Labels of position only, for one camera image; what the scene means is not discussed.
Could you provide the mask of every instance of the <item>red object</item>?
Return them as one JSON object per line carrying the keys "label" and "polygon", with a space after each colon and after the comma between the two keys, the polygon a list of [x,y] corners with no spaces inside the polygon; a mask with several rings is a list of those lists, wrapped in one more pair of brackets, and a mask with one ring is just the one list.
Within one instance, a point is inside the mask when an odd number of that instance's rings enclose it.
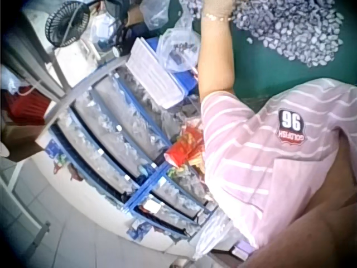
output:
{"label": "red object", "polygon": [[[25,94],[31,90],[32,86],[20,87],[19,92]],[[44,125],[44,115],[51,100],[34,89],[26,96],[19,94],[11,95],[4,92],[6,100],[6,110],[9,118],[20,126],[41,126]]]}
{"label": "red object", "polygon": [[202,141],[202,132],[187,126],[179,140],[164,154],[166,161],[179,168],[197,154],[197,149],[203,144]]}

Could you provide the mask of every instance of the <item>storage rack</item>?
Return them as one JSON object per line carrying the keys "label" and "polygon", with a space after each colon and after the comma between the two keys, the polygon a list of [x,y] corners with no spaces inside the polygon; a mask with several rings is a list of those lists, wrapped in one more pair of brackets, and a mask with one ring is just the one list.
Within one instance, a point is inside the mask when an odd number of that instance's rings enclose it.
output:
{"label": "storage rack", "polygon": [[[109,152],[98,137],[96,137],[90,128],[85,124],[85,121],[81,118],[80,114],[77,112],[75,106],[75,100],[86,90],[83,87],[86,87],[89,91],[89,94],[95,101],[97,105],[100,106],[100,110],[105,113],[105,115],[113,122],[114,125],[120,126],[120,122],[112,114],[112,111],[106,106],[105,102],[102,100],[100,94],[95,90],[95,85],[98,81],[106,77],[107,75],[112,75],[115,82],[118,84],[119,88],[125,93],[126,98],[133,104],[135,109],[140,113],[144,120],[149,124],[151,130],[162,139],[165,146],[172,146],[171,141],[166,137],[162,130],[156,125],[155,121],[148,115],[146,110],[140,105],[139,101],[135,98],[131,90],[126,86],[125,82],[120,78],[118,73],[115,72],[115,69],[125,64],[126,59],[114,59],[104,66],[98,68],[95,72],[90,74],[84,81],[80,82],[77,86],[72,89],[72,92],[69,93],[50,113],[47,117],[47,126],[45,129],[49,129],[51,134],[54,137],[54,140],[63,150],[64,154],[69,158],[72,164],[78,169],[78,171],[84,176],[84,179],[97,191],[105,195],[106,198],[115,204],[121,211],[126,213],[131,213],[132,216],[140,218],[144,221],[149,222],[151,225],[158,227],[164,230],[166,233],[170,234],[170,237],[174,241],[181,239],[190,240],[197,233],[189,235],[185,228],[178,228],[175,224],[170,224],[169,221],[165,219],[160,219],[153,214],[146,213],[140,208],[140,205],[146,198],[152,199],[154,202],[160,204],[162,207],[165,207],[167,211],[179,217],[183,222],[191,224],[192,226],[197,226],[198,228],[203,226],[209,217],[214,213],[216,208],[209,209],[207,207],[208,202],[202,203],[191,193],[186,191],[182,186],[177,182],[172,180],[167,176],[167,171],[171,168],[171,165],[167,162],[155,162],[157,160],[152,160],[146,155],[146,153],[131,139],[130,134],[122,128],[120,133],[124,136],[126,141],[137,151],[138,155],[145,159],[151,166],[151,175],[143,182],[139,183],[134,175],[129,173],[121,163],[119,163],[115,157]],[[61,128],[57,124],[57,118],[64,110],[68,111],[71,119],[75,122],[76,126],[84,134],[85,138],[96,148],[97,150],[102,151],[102,157],[107,160],[108,164],[114,168],[121,176],[126,180],[130,181],[133,185],[134,192],[130,193],[131,195],[126,195],[125,193],[119,193],[113,187],[111,187],[103,178],[101,178],[98,173],[88,164],[86,161],[78,154],[75,145],[71,144],[66,138]],[[190,171],[195,173],[195,170],[191,167]],[[187,199],[194,202],[199,208],[198,211],[193,217],[188,216],[184,212],[180,211],[165,201],[165,198],[159,196],[155,193],[155,186],[159,181],[164,178],[167,182],[173,185],[176,189],[179,190],[180,194],[185,196]],[[205,215],[204,222],[198,221],[198,217]]]}

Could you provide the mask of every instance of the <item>hand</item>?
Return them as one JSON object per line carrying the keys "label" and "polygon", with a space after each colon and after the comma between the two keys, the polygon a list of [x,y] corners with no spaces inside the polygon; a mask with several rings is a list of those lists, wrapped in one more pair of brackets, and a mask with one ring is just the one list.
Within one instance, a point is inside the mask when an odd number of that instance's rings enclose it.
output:
{"label": "hand", "polygon": [[204,14],[211,14],[218,18],[230,17],[235,0],[205,0]]}

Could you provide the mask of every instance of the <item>bracelet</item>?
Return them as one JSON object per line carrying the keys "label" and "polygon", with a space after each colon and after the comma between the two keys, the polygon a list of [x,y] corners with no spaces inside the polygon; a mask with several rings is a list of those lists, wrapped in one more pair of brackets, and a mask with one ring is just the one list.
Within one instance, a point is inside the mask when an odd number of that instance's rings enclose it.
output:
{"label": "bracelet", "polygon": [[216,16],[214,16],[214,15],[212,15],[210,13],[206,13],[205,17],[208,18],[211,21],[225,21],[225,20],[231,21],[233,19],[231,17],[227,17],[227,18],[226,17],[221,17],[221,18],[219,18],[219,17],[216,17]]}

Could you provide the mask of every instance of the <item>red package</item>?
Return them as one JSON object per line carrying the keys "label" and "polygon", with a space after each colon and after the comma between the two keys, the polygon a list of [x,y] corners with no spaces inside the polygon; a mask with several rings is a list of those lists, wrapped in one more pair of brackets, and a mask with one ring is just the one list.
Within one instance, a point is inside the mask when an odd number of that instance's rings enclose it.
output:
{"label": "red package", "polygon": [[190,159],[191,153],[202,144],[202,141],[202,132],[187,126],[179,140],[164,154],[166,161],[179,168]]}

